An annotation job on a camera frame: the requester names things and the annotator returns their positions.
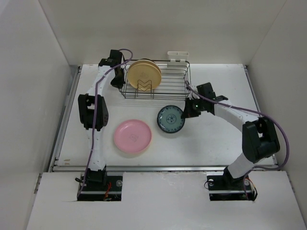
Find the black wire dish rack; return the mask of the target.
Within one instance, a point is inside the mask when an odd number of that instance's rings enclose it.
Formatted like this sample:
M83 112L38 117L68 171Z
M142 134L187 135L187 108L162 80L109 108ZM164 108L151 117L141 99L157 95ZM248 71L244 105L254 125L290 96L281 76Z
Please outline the black wire dish rack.
M183 101L188 96L185 82L191 81L188 61L134 59L124 68L126 99Z

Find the yellow plastic plate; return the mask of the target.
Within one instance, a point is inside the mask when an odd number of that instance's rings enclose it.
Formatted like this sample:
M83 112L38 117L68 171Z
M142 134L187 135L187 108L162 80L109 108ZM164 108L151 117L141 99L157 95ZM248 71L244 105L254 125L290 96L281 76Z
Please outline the yellow plastic plate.
M156 89L162 81L162 73L150 64L131 64L127 79L130 85L141 91Z
M151 146L151 144L148 144L142 150L140 150L138 152L134 152L134 153L126 153L126 152L123 152L121 150L118 150L117 155L122 157L122 158L127 158L127 159L137 158L141 155L144 155L147 152L147 150L150 148L150 146Z

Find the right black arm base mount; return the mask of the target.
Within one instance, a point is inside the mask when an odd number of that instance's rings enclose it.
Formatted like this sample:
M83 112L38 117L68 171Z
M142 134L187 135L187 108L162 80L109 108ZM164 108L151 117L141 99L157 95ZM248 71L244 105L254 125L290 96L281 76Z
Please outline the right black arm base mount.
M255 201L258 191L249 176L232 179L222 172L206 174L204 187L209 191L210 201Z

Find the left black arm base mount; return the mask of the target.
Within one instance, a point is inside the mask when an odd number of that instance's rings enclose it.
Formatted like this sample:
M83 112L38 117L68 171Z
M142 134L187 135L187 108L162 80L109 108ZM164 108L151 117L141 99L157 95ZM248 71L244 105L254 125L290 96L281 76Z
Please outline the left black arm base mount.
M123 175L87 169L86 176L76 177L75 181L79 184L78 201L121 201Z

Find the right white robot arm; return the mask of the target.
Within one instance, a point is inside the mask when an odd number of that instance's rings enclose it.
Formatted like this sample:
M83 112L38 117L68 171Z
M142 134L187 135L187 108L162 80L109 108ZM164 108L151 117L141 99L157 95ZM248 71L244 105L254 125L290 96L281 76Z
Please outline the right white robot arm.
M193 87L185 82L189 96L185 100L182 118L198 117L208 112L233 126L241 136L241 153L226 166L222 183L232 189L243 183L247 174L265 158L280 150L275 123L260 112L237 107L223 96L216 95L212 85L205 83Z

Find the cream white plastic plate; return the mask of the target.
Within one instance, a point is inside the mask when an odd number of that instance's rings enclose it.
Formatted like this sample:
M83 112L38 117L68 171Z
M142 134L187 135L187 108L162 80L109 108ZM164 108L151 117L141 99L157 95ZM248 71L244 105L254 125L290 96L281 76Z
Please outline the cream white plastic plate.
M150 64L150 65L154 66L156 69L158 69L158 71L161 73L160 68L158 67L158 65L153 60L140 59L140 60L135 61L134 64Z

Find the pink plastic plate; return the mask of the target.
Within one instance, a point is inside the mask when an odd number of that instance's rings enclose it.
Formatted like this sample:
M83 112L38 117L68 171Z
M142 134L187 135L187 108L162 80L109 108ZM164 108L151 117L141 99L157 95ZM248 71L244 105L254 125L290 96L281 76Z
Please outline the pink plastic plate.
M150 127L143 121L130 119L118 125L114 132L116 147L127 154L138 154L146 150L152 140Z

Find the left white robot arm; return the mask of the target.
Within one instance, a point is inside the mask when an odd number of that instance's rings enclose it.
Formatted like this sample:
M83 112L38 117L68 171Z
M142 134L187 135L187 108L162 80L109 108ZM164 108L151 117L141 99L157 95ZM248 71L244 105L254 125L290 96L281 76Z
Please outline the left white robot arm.
M102 153L102 135L107 126L109 114L104 95L109 86L123 87L124 65L127 60L123 57L123 49L110 51L108 58L103 58L98 64L98 72L90 89L78 96L80 122L86 129L89 138L90 153L82 187L91 184L96 190L107 186L107 178L102 175L106 160Z

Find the teal patterned ceramic plate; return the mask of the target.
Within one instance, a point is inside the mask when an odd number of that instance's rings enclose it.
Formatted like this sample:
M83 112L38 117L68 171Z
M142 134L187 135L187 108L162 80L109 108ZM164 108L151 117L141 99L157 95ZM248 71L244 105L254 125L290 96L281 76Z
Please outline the teal patterned ceramic plate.
M157 114L157 125L165 133L177 133L185 124L185 119L181 118L182 114L183 111L178 106L167 105Z

